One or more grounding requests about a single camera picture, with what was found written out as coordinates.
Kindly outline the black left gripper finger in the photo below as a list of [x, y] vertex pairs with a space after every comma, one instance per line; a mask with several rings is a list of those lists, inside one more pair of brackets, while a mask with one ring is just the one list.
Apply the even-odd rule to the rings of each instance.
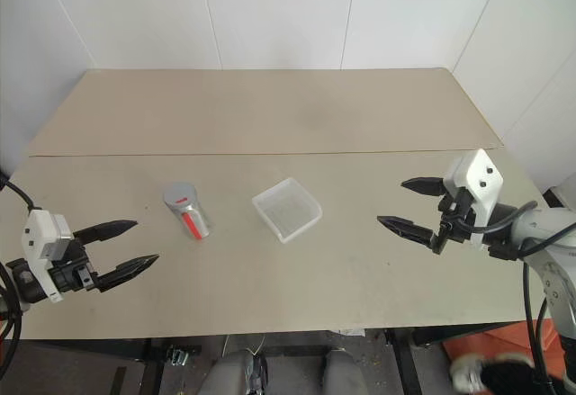
[[150, 268], [158, 258], [159, 255], [141, 256], [117, 265], [111, 272], [98, 275], [95, 287], [99, 292], [107, 292], [135, 278]]
[[138, 225], [136, 220], [113, 220], [100, 223], [73, 233], [74, 238], [82, 245], [96, 241], [105, 241], [125, 233]]

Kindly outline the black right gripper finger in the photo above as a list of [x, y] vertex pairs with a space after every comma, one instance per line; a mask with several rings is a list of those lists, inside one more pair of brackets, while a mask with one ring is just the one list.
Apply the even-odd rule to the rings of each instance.
[[445, 194], [444, 179], [441, 177], [414, 177], [403, 181], [400, 185], [423, 195], [442, 196]]
[[421, 227], [411, 220], [395, 216], [379, 215], [376, 219], [397, 236], [423, 245], [433, 252], [439, 252], [437, 235], [432, 229]]

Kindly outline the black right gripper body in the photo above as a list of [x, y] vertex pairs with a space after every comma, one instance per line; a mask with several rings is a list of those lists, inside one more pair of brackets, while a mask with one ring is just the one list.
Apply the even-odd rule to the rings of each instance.
[[440, 203], [441, 212], [439, 231], [431, 239], [431, 249], [440, 255], [449, 240], [463, 243], [470, 240], [475, 222], [475, 212], [472, 209], [474, 199], [464, 187], [457, 189], [456, 195], [447, 193]]

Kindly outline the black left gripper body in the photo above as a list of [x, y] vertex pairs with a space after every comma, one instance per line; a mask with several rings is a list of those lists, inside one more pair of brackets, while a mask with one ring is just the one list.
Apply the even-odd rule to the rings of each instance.
[[61, 293], [90, 291], [98, 286], [98, 273], [79, 242], [69, 242], [66, 251], [59, 260], [51, 261], [49, 275]]

